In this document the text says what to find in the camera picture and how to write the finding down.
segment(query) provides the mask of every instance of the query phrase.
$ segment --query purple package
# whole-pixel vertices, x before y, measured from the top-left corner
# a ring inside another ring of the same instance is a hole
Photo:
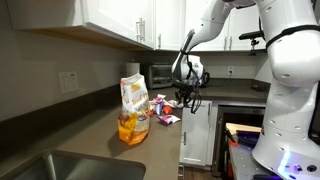
[[[172,117],[170,115],[165,116],[158,116],[160,122],[164,123],[165,125],[169,125],[172,123]]]
[[[156,114],[160,115],[162,112],[162,106],[163,106],[163,102],[160,102],[158,104],[156,104]]]

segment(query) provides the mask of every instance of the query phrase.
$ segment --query plastic bag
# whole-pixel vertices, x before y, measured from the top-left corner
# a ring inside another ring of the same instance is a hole
[[[140,143],[149,132],[149,95],[144,76],[121,78],[122,108],[118,117],[119,138],[128,145]]]

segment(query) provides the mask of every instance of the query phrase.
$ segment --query wall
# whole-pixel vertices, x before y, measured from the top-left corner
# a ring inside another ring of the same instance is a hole
[[[228,66],[234,66],[235,79],[254,79],[258,73],[256,66],[265,62],[266,54],[249,56],[249,52],[191,52],[192,55],[200,56],[200,61],[204,65],[211,78],[229,78],[227,74]],[[143,56],[135,60],[139,62],[156,62],[172,64],[177,58],[178,52],[146,52]]]
[[[120,81],[134,53],[12,30],[0,0],[0,121],[72,99]],[[58,72],[77,71],[79,90],[61,94]]]

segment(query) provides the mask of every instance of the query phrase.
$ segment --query lower cabinet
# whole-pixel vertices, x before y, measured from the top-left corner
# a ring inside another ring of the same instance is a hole
[[[211,111],[211,101],[202,101],[195,114],[190,108],[183,109],[180,165],[212,164],[213,141],[209,142],[209,134],[213,130]]]

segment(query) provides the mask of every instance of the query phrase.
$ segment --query upper cabinet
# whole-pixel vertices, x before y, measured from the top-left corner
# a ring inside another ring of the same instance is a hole
[[[205,11],[209,0],[187,0],[186,2],[186,29],[194,29],[200,22],[202,13]],[[192,51],[248,51],[251,50],[251,40],[239,40],[244,33],[259,30],[259,12],[256,6],[233,9],[224,23],[221,33],[212,41],[199,44]],[[264,49],[265,41],[257,38],[259,44],[255,49]]]
[[[184,41],[185,0],[156,0],[155,49],[179,51]]]
[[[15,29],[50,29],[98,41],[109,36],[142,47],[154,47],[153,0],[7,2]]]

